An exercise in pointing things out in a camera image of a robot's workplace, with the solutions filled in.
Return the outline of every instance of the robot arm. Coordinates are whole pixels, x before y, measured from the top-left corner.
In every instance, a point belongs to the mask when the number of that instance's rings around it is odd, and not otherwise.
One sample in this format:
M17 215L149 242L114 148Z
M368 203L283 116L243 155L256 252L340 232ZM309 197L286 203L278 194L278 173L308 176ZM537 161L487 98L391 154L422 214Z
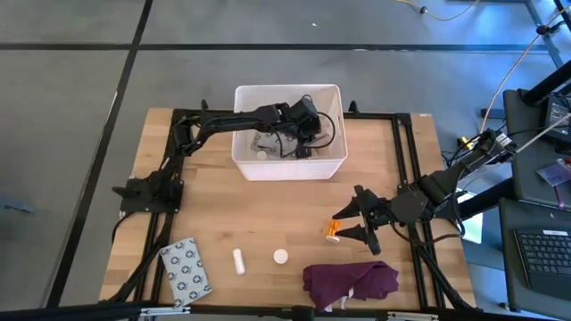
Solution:
M194 126L200 128L196 136L192 131ZM121 211L178 212L184 185L178 173L182 159L202 148L208 138L216 133L247 129L293 136L298 141L296 158L306 158L311 156L311 148L305 145L321 132L321 123L315 105L306 97L291 107L287 103L276 103L258 107L255 111L238 113L208 111L208 105L202 100L200 117L183 118L173 126L171 135L174 149L159 169L146 178L129 179L125 187L113 187L113 191L123 198ZM168 244L171 224L172 218L167 219L137 269L109 301L121 302L128 298L159 249Z
M399 185L398 195L391 200L378 198L362 186L355 186L356 196L333 219L361 215L364 226L338 231L338 236L364 242L374 255L381 248L375 230L380 226L414 224L422 218L455 218L460 220L456 202L456 185L466 175L491 161L505 161L515 152L515 145L501 132L488 129L478 137L475 148L455 165L422 176L410 185Z

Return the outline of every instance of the wooden table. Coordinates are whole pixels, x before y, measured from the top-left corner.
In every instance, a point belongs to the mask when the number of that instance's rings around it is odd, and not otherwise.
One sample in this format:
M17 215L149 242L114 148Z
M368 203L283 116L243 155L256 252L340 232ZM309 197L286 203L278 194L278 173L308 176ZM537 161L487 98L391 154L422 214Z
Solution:
M159 167L169 133L172 109L151 109L146 117L133 175L146 177ZM412 115L418 159L423 174L442 169L440 149L430 115ZM230 156L232 135L217 134L192 157L186 158L182 178L185 190L175 216L170 242L194 237L213 292L194 305L235 307L313 306L302 289L302 270L308 265L382 260L400 272L399 291L385 300L348 300L348 309L419 309L410 245L389 226L377 231L382 253L373 256L358 241L325 240L331 216L347 205L353 187L363 185L377 195L396 195L399 182L391 122L379 119L345 121L349 157L329 180L292 182L247 181ZM408 151L402 129L405 151ZM408 154L407 170L412 176ZM137 213L117 231L107 266L101 299L116 293L139 263L150 215ZM346 219L342 227L360 218ZM447 221L432 221L434 237L457 233ZM246 273L237 276L232 250L242 249ZM286 249L289 260L276 264L273 252ZM475 305L468 268L458 238L435 245L438 263L462 298ZM150 297L154 267L145 284ZM430 305L434 290L424 267ZM166 276L160 303L172 304Z

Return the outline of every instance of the white bin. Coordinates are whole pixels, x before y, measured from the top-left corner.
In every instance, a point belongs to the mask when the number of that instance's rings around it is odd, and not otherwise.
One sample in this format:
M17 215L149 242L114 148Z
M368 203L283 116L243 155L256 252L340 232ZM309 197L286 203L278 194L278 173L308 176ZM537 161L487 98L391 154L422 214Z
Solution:
M325 148L312 150L312 156L304 160L284 160L268 155L259 160L251 149L255 130L234 132L232 136L232 160L244 177L251 181L329 179L347 158L347 140L343 124L341 94L336 85L264 85L240 86L236 89L234 112L253 111L272 103L298 102L303 95L311 95L318 111L326 113L335 123L335 139ZM322 132L332 134L329 120L320 117Z

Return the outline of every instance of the keyboard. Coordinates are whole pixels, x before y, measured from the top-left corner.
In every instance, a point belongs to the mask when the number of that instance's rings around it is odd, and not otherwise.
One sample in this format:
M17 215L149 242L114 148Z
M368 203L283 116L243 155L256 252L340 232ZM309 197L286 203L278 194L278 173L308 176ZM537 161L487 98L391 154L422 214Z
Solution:
M539 293L571 300L571 231L515 231L529 287Z

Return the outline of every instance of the purple towel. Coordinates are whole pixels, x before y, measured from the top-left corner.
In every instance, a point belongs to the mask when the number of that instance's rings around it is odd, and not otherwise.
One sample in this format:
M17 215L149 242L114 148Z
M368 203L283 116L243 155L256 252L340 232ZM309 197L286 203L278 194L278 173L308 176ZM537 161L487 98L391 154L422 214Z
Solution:
M303 270L303 290L318 311L346 296L353 288L353 298L384 299L399 290L399 272L383 261L352 264L319 264Z

